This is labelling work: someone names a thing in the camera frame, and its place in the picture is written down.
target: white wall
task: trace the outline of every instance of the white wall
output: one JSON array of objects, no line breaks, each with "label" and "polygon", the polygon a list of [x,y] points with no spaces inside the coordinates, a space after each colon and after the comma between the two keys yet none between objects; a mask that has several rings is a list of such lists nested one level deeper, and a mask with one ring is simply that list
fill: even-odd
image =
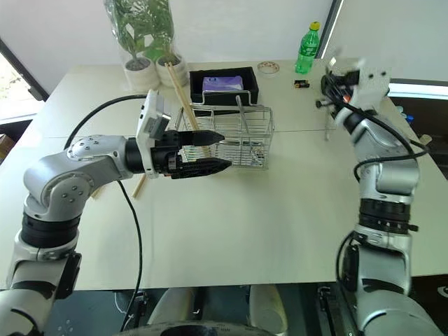
[{"label": "white wall", "polygon": [[344,0],[326,55],[390,65],[392,78],[448,81],[447,0]]},{"label": "white wall", "polygon": [[[297,57],[331,0],[171,0],[189,62]],[[75,64],[120,62],[102,0],[0,0],[0,37],[49,92]]]}]

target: black tray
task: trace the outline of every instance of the black tray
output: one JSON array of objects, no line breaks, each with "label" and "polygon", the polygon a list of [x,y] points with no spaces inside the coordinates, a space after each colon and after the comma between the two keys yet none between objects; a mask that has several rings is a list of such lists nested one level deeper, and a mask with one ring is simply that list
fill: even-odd
[{"label": "black tray", "polygon": [[[251,66],[245,68],[218,69],[218,70],[201,70],[190,71],[190,96],[193,103],[202,103],[202,83],[204,77],[233,77],[241,76],[243,79],[243,90],[251,93],[251,103],[258,103],[258,84],[255,74]],[[241,102],[245,106],[249,106],[249,96],[245,92],[210,92],[205,93],[206,105],[237,105],[236,96],[241,97]]]}]

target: white pot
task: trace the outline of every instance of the white pot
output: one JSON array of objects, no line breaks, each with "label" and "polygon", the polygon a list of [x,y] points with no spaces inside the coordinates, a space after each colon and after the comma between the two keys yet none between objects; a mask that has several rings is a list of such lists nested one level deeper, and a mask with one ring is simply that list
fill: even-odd
[{"label": "white pot", "polygon": [[131,61],[125,64],[125,75],[131,90],[139,92],[147,92],[150,89],[156,89],[160,85],[159,76],[155,70],[154,62],[149,61],[149,65],[142,70],[130,70],[129,64]]},{"label": "white pot", "polygon": [[[162,82],[163,85],[169,88],[173,88],[174,84],[171,80],[171,76],[169,75],[165,63],[162,64],[160,63],[161,59],[162,58],[159,58],[156,62],[157,73],[159,74],[160,81]],[[184,86],[188,82],[187,64],[185,63],[182,57],[179,57],[179,59],[181,60],[180,63],[174,65],[173,68],[174,73],[177,75],[177,78],[179,79],[179,84],[181,86]]]}]

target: white table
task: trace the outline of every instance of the white table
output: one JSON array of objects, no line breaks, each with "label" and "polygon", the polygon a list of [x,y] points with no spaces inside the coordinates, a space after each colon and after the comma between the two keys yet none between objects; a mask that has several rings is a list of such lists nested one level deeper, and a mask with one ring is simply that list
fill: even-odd
[{"label": "white table", "polygon": [[[286,63],[281,68],[286,72]],[[70,133],[85,115],[81,110],[124,94],[79,87],[80,77],[100,74],[110,87],[119,87],[118,72],[112,75],[113,67],[103,69],[78,67],[75,72],[82,70],[83,74],[74,77],[71,72],[0,166],[0,288],[5,286],[13,238],[22,220],[27,193],[21,182],[26,167],[62,149],[66,138],[58,136]],[[358,185],[351,173],[356,162],[344,130],[331,131],[330,141],[323,140],[323,112],[312,108],[312,100],[319,96],[316,73],[312,88],[294,91],[301,99],[295,101],[291,93],[285,94],[291,101],[275,100],[283,94],[282,80],[293,76],[292,72],[281,73],[266,82],[258,80],[264,104],[283,104],[274,108],[276,133],[269,170],[230,168],[203,178],[159,178],[151,180],[134,200],[143,236],[142,288],[335,280],[337,247],[358,216]],[[266,92],[266,88],[277,93]],[[76,99],[78,92],[82,98]],[[161,92],[172,95],[166,88]],[[133,135],[139,105],[134,106],[137,112],[121,105],[111,115],[105,113],[107,117],[99,114],[81,134]],[[382,110],[412,135],[389,99],[384,100]],[[448,183],[430,157],[419,162],[422,177],[412,205],[412,222],[420,225],[420,232],[413,234],[412,273],[446,273]],[[129,191],[138,179],[125,181]],[[137,275],[137,238],[116,183],[87,202],[79,228],[77,251],[83,261],[76,289],[132,288]]]}]

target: black cable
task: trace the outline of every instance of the black cable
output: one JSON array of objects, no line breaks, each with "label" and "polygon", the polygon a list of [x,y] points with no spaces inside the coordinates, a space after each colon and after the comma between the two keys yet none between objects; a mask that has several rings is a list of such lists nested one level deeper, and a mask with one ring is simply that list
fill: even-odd
[{"label": "black cable", "polygon": [[[411,160],[411,159],[417,159],[429,152],[428,148],[425,145],[422,145],[421,143],[418,143],[413,140],[406,140],[401,133],[399,133],[397,130],[393,129],[391,126],[387,125],[385,122],[381,121],[380,119],[377,119],[373,115],[370,115],[369,113],[361,110],[360,108],[356,108],[348,103],[345,103],[343,101],[336,101],[336,105],[341,105],[350,111],[359,114],[360,116],[363,116],[364,118],[372,121],[374,124],[377,124],[378,126],[382,127],[384,130],[392,134],[407,150],[409,153],[408,155],[399,155],[399,156],[389,156],[389,157],[376,157],[373,159],[367,159],[364,161],[359,162],[354,168],[353,168],[353,175],[355,176],[356,180],[359,182],[360,177],[358,174],[358,170],[360,167],[372,163],[380,163],[380,162],[389,162],[389,161],[401,161],[401,160]],[[422,151],[415,153],[412,150],[412,147],[410,143],[416,147],[419,147],[422,149]]]},{"label": "black cable", "polygon": [[143,268],[143,247],[142,247],[142,243],[141,243],[140,224],[139,224],[139,219],[137,218],[137,213],[136,213],[134,207],[132,206],[131,200],[129,199],[129,196],[126,193],[126,189],[125,189],[123,183],[121,183],[121,181],[117,181],[117,183],[120,186],[120,189],[123,192],[123,195],[125,196],[125,199],[126,199],[127,204],[129,205],[129,208],[132,211],[132,215],[134,217],[134,222],[135,222],[135,227],[137,230],[137,239],[139,240],[139,274],[137,276],[137,282],[135,284],[134,292],[132,294],[131,300],[129,301],[129,305],[127,306],[127,309],[126,309],[125,319],[123,320],[121,328],[120,328],[120,332],[122,332],[125,329],[125,324],[126,324],[127,319],[130,317],[130,312],[131,312],[132,306],[134,305],[135,297],[137,296],[137,292],[139,291],[139,287],[140,287],[141,271]]},{"label": "black cable", "polygon": [[347,296],[345,295],[345,288],[344,288],[344,285],[342,283],[341,276],[340,276],[340,260],[341,260],[342,250],[344,249],[344,246],[347,244],[347,242],[349,242],[349,245],[351,245],[353,240],[354,240],[354,231],[351,231],[344,238],[342,243],[339,245],[339,248],[337,250],[337,255],[336,255],[335,273],[336,273],[336,282],[339,285],[339,289],[341,290],[342,298],[345,301],[345,305],[347,306],[347,309],[349,310],[349,315],[350,315],[351,322],[353,323],[353,326],[356,328],[356,332],[358,332],[359,331],[358,324],[357,324],[355,316],[353,315],[353,312],[351,310],[351,307],[350,307],[350,304],[349,304],[349,300],[347,299]]},{"label": "black cable", "polygon": [[98,106],[95,110],[93,110],[92,112],[90,112],[89,114],[87,114],[84,119],[82,119],[79,124],[74,128],[74,130],[71,132],[69,138],[67,139],[65,145],[64,145],[64,149],[67,149],[68,147],[70,147],[71,142],[73,141],[73,139],[75,138],[76,134],[79,132],[79,130],[81,129],[82,126],[84,126],[84,124],[91,119],[91,117],[93,117],[95,114],[97,114],[98,112],[100,112],[101,110],[105,109],[106,107],[113,105],[115,103],[118,102],[123,102],[125,100],[131,100],[131,99],[145,99],[146,95],[144,94],[131,94],[130,96],[123,96],[123,97],[119,97],[119,98],[115,98],[112,100],[109,100],[107,102],[105,102],[104,104],[101,104],[100,106]]},{"label": "black cable", "polygon": [[345,103],[343,101],[336,101],[336,105],[341,105],[350,111],[359,114],[360,116],[363,116],[364,118],[370,120],[372,123],[377,124],[378,126],[385,129],[387,132],[392,134],[399,142],[406,148],[407,152],[409,154],[414,154],[414,151],[412,150],[412,147],[409,145],[409,142],[404,138],[404,136],[399,133],[396,129],[393,129],[391,126],[387,125],[385,122],[381,121],[380,119],[374,117],[373,115],[361,110],[360,108],[356,108],[355,106],[352,106],[348,103]]},{"label": "black cable", "polygon": [[[112,99],[112,100],[109,100],[109,101],[105,102],[104,104],[101,104],[95,110],[93,110],[92,112],[87,114],[84,117],[84,119],[82,119],[77,124],[77,126],[73,129],[73,131],[71,132],[69,138],[67,139],[67,141],[66,141],[66,143],[64,145],[64,150],[66,150],[68,147],[70,147],[71,142],[73,141],[73,139],[75,138],[75,136],[77,135],[77,133],[79,132],[81,127],[84,126],[84,124],[89,119],[91,119],[93,116],[95,116],[101,110],[105,109],[106,107],[108,107],[110,105],[113,105],[113,104],[118,103],[118,102],[123,102],[125,100],[145,99],[145,98],[146,98],[145,94],[132,94],[130,96],[124,96],[124,97],[115,98],[115,99]],[[120,189],[121,189],[121,191],[123,193],[123,196],[125,197],[126,202],[129,205],[129,208],[131,209],[132,215],[134,217],[135,226],[136,226],[137,239],[139,241],[139,273],[137,275],[137,281],[136,281],[134,292],[132,294],[132,297],[131,297],[131,300],[129,302],[129,305],[127,306],[126,315],[125,315],[125,318],[124,318],[124,320],[122,322],[122,325],[121,325],[121,328],[120,328],[120,332],[122,332],[123,329],[125,328],[125,324],[126,324],[127,319],[130,317],[130,311],[132,309],[132,306],[134,305],[135,297],[137,296],[137,293],[138,293],[139,287],[140,287],[141,273],[142,273],[142,269],[143,269],[143,247],[142,247],[142,243],[141,243],[140,224],[139,224],[139,219],[137,218],[137,213],[136,213],[136,211],[134,209],[134,206],[131,203],[131,200],[129,199],[129,196],[127,195],[127,192],[126,192],[126,189],[125,189],[124,185],[121,183],[121,181],[116,181],[116,182],[120,186]]]}]

